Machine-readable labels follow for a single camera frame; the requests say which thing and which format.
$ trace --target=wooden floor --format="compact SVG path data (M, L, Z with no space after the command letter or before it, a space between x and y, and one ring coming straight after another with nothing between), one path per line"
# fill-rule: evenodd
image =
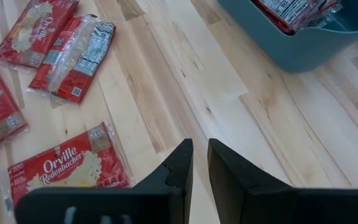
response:
M27 0L0 0L0 42ZM25 93L34 76L0 65L30 131L6 167L114 121L136 181L193 138L191 223L219 223L207 141L218 138L296 187L358 188L358 43L311 73L277 68L216 0L82 0L117 35L80 108ZM0 223L9 223L1 189Z

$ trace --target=nutrition facts label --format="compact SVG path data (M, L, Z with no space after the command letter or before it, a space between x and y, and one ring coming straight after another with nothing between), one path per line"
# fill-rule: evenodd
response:
M287 23L292 23L295 18L308 7L308 0L259 0L272 10L277 16Z
M88 45L81 54L74 70L93 76L99 63L106 55L114 32L114 25L108 22L99 22L94 28Z

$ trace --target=blue storage basket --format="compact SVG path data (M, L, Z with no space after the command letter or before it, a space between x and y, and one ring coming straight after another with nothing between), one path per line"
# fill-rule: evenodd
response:
M344 8L323 28L307 27L290 36L280 31L250 0L219 0L230 15L288 72L308 72L358 40L358 0L342 0Z

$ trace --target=light wood surface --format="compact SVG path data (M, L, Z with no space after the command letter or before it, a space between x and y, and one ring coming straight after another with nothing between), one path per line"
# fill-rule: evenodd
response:
M0 0L0 42L27 0ZM358 188L358 43L317 70L277 68L216 0L82 0L118 27L84 102L25 93L32 73L0 65L30 131L0 148L7 166L113 121L136 181L183 138L195 145L191 223L219 223L207 140L218 138L296 187ZM11 223L0 183L0 223Z

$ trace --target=teal plastic bin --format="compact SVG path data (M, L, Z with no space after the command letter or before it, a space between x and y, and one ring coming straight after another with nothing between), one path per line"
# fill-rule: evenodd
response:
M282 69L314 70L358 40L358 0L342 0L344 8L323 28L307 27L290 36L280 31L250 0L218 0L230 15Z

